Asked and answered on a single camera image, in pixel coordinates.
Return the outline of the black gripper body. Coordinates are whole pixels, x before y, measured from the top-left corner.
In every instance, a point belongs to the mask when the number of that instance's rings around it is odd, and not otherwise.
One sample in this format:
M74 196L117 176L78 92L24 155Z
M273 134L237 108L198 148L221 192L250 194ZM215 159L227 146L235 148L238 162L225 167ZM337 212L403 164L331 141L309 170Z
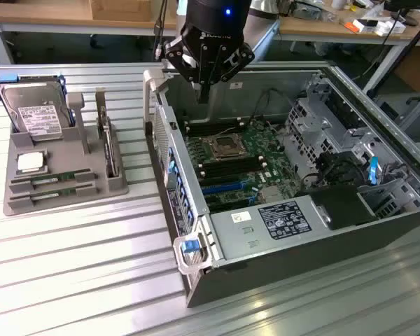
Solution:
M244 41L244 26L249 14L250 1L189 1L181 38L197 60L199 80L204 83L208 66L202 62L214 62L221 45L229 53L238 49Z

